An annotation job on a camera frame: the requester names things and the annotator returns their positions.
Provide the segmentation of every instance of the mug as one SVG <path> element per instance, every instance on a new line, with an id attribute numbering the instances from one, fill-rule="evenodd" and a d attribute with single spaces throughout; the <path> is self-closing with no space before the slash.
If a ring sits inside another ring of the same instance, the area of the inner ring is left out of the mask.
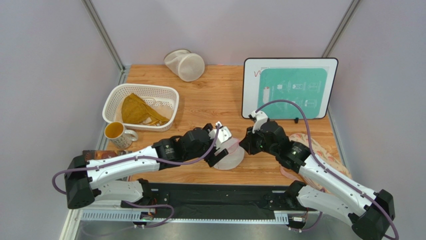
<path id="1" fill-rule="evenodd" d="M 135 131 L 126 129 L 123 123 L 118 121 L 108 124 L 105 127 L 104 134 L 119 149 L 126 149 L 130 147 L 132 142 L 139 139 Z"/>

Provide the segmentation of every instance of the green board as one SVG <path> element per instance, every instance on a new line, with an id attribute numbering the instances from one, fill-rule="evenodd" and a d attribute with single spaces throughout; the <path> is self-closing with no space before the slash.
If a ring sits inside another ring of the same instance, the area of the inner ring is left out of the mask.
<path id="1" fill-rule="evenodd" d="M 327 72 L 324 68 L 267 68 L 260 74 L 257 107 L 285 99 L 299 105 L 308 119 L 320 113 L 326 86 Z M 302 118 L 299 110 L 291 104 L 277 102 L 262 109 L 270 119 Z"/>

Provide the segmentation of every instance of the basket rim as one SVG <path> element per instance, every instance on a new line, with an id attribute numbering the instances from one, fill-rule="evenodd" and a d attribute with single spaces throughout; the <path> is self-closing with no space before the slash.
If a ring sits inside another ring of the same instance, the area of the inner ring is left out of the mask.
<path id="1" fill-rule="evenodd" d="M 124 126 L 131 127 L 133 129 L 139 129 L 139 130 L 141 130 L 142 128 L 143 129 L 163 129 L 163 128 L 166 128 L 169 125 L 173 124 L 173 121 L 175 120 L 176 113 L 178 112 L 178 107 L 179 107 L 180 96 L 179 96 L 178 91 L 176 91 L 176 89 L 174 89 L 172 87 L 169 87 L 169 86 L 138 84 L 138 83 L 123 83 L 123 84 L 120 84 L 120 85 L 114 87 L 114 89 L 109 93 L 109 96 L 108 96 L 108 98 L 105 101 L 105 105 L 103 106 L 102 117 L 103 117 L 103 120 L 105 122 L 107 122 L 108 124 L 114 122 L 114 121 L 108 120 L 107 117 L 106 117 L 107 106 L 109 105 L 110 100 L 114 96 L 114 94 L 116 93 L 116 91 L 118 89 L 125 88 L 125 87 L 156 87 L 158 89 L 168 89 L 168 90 L 171 90 L 172 92 L 174 92 L 176 94 L 176 106 L 173 109 L 173 114 L 171 115 L 170 120 L 168 121 L 168 123 L 166 123 L 164 125 L 161 125 L 161 126 L 147 126 L 147 125 L 138 125 L 138 124 L 130 124 L 130 123 L 124 123 L 124 122 L 122 122 L 122 124 Z"/>

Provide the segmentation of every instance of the perforated basket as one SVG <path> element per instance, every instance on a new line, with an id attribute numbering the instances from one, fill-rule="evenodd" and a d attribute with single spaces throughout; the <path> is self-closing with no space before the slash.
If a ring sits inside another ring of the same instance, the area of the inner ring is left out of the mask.
<path id="1" fill-rule="evenodd" d="M 145 85 L 145 84 L 130 84 L 125 83 L 116 86 L 108 96 L 105 105 L 103 106 L 102 117 L 107 123 L 112 123 L 116 119 L 117 108 L 124 98 L 130 94 L 136 94 L 141 99 L 144 99 L 149 106 L 167 105 L 173 109 L 173 115 L 168 123 L 162 126 L 149 126 L 124 123 L 126 128 L 136 130 L 146 130 L 155 132 L 164 132 L 172 127 L 175 120 L 176 112 L 179 105 L 179 93 L 167 86 Z"/>

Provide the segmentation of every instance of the gray floor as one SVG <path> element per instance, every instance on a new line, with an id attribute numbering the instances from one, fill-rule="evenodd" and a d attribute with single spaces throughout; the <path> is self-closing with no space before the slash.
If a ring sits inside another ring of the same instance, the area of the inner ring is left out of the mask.
<path id="1" fill-rule="evenodd" d="M 309 224 L 316 219 L 310 215 Z M 82 221 L 80 229 L 89 234 L 106 234 L 132 226 L 129 222 Z M 221 224 L 221 223 L 168 223 L 160 227 L 130 229 L 105 237 L 90 237 L 81 231 L 76 240 L 355 240 L 349 226 L 331 217 L 324 217 L 312 231 L 296 233 L 285 225 Z"/>

